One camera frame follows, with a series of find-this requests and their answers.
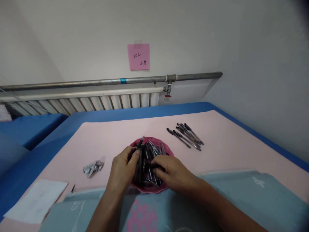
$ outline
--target blue mattress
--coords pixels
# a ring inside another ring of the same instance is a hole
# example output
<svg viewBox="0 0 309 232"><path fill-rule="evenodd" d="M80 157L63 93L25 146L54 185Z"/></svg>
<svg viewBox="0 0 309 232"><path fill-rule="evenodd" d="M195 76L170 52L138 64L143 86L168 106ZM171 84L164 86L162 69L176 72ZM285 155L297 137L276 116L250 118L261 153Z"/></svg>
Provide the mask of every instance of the blue mattress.
<svg viewBox="0 0 309 232"><path fill-rule="evenodd" d="M0 179L0 214L4 215L12 206L16 204L37 176L43 171L52 158L67 143L67 141L84 122L105 122L153 118L179 114L200 113L210 110L216 110L218 113L241 126L243 129L260 139L262 142L289 159L291 162L309 172L308 163L286 151L282 147L268 140L266 137L255 132L248 126L208 102L110 111L81 112L71 115L27 156L22 158L17 164L15 164L14 167L9 169L2 176Z"/></svg>
<svg viewBox="0 0 309 232"><path fill-rule="evenodd" d="M64 114L22 116L14 121L0 122L0 133L32 150L66 118Z"/></svg>

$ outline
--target metal pipe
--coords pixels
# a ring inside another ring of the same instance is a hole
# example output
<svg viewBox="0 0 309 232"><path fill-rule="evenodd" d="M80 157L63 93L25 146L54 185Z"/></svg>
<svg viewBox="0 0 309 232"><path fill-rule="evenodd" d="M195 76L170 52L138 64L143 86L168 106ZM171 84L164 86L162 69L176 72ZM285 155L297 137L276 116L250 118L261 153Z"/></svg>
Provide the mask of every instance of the metal pipe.
<svg viewBox="0 0 309 232"><path fill-rule="evenodd" d="M222 77L222 72L208 72L196 74L178 75L178 81L201 80L201 79L218 79ZM165 82L166 76L153 77L134 77L123 79L106 79L106 80L92 80L92 81L74 81L74 82L54 82L42 84L25 84L25 85L5 85L0 86L5 91L21 91L21 90L38 90L38 89L57 89L57 88L72 88L85 86L101 86L101 85L118 85L118 84L138 84L138 83L152 83Z"/></svg>

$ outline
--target white radiator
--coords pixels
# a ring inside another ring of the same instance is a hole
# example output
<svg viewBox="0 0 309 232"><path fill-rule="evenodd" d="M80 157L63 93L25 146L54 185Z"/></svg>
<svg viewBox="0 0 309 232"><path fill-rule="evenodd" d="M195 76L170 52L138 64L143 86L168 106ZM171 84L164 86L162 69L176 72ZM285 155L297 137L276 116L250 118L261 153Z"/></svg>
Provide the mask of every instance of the white radiator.
<svg viewBox="0 0 309 232"><path fill-rule="evenodd" d="M163 87L0 97L22 115L40 115L157 106Z"/></svg>

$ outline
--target light blue blanket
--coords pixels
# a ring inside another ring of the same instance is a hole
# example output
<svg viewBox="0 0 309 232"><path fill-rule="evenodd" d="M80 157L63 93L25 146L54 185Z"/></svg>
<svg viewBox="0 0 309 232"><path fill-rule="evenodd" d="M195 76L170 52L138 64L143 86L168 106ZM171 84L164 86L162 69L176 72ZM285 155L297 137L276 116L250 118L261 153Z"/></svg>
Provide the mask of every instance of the light blue blanket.
<svg viewBox="0 0 309 232"><path fill-rule="evenodd" d="M308 231L309 206L269 174L240 171L201 178L268 231ZM85 231L103 192L69 194L51 208L40 231ZM168 189L125 195L119 231L221 230L200 206Z"/></svg>

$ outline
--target pink pattern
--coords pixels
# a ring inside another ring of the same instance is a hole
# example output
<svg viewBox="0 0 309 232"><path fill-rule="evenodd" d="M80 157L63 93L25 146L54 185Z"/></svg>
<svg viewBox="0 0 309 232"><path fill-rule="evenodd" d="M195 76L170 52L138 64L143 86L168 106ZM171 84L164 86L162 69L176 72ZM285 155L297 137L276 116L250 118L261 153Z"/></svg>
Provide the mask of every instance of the pink pattern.
<svg viewBox="0 0 309 232"><path fill-rule="evenodd" d="M135 200L130 213L131 217L126 222L128 232L156 232L158 230L158 215L155 213L155 209L149 212L147 204L140 205L139 201Z"/></svg>

